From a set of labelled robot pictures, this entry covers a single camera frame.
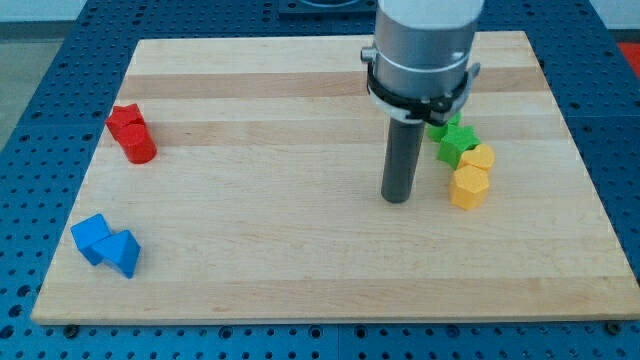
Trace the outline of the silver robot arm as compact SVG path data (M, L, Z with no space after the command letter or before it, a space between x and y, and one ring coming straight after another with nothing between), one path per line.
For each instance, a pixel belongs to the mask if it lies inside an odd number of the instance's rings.
M379 0L373 42L361 50L373 103L406 124L446 124L468 99L483 0Z

